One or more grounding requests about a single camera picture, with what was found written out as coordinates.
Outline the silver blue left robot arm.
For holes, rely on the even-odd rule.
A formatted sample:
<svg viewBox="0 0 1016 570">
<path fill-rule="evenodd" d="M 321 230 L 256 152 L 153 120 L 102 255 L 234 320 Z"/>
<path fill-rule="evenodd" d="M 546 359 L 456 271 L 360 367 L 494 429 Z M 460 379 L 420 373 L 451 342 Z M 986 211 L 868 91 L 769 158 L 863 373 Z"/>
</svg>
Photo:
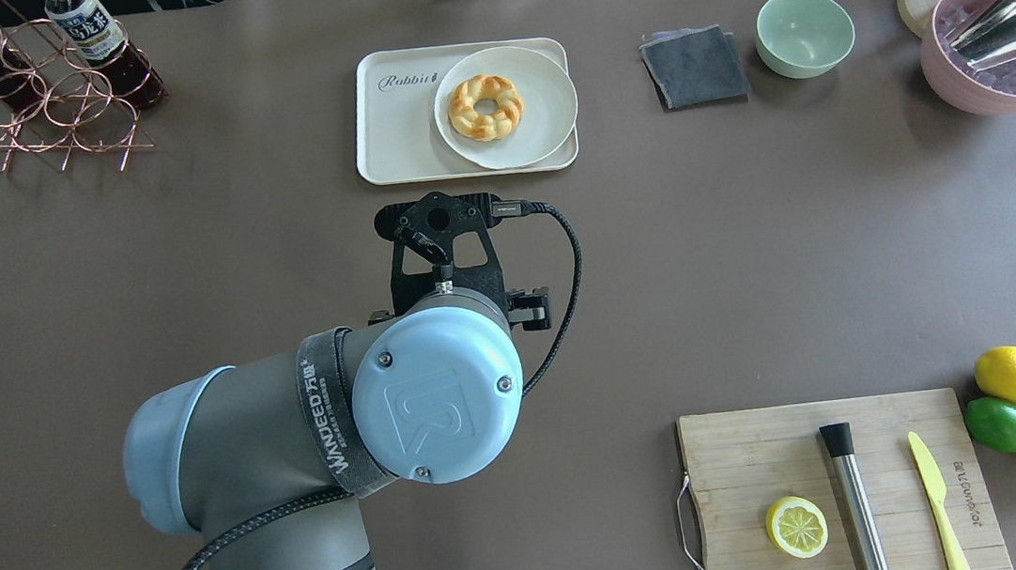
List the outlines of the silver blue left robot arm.
<svg viewBox="0 0 1016 570">
<path fill-rule="evenodd" d="M 127 430 L 128 490 L 158 531 L 204 540 L 180 570 L 376 570 L 362 498 L 464 480 L 513 435 L 557 355 L 523 377 L 510 331 L 549 323 L 524 304 L 437 291 L 154 395 Z"/>
</svg>

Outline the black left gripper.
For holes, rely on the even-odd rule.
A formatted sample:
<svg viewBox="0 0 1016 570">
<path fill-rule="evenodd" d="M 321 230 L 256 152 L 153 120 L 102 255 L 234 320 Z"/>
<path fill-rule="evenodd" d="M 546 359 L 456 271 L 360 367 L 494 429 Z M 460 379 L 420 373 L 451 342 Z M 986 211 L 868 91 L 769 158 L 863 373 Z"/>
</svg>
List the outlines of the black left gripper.
<svg viewBox="0 0 1016 570">
<path fill-rule="evenodd" d="M 402 314 L 392 311 L 387 316 L 379 316 L 374 313 L 372 324 L 367 326 L 368 342 L 382 343 L 394 332 L 408 330 L 412 324 L 421 325 L 429 320 L 451 335 L 474 322 L 489 322 L 505 335 L 510 335 L 519 325 L 530 332 L 546 331 L 551 327 L 547 292 L 546 286 L 532 292 L 510 290 L 505 295 L 505 302 L 480 292 L 419 298 Z"/>
</svg>

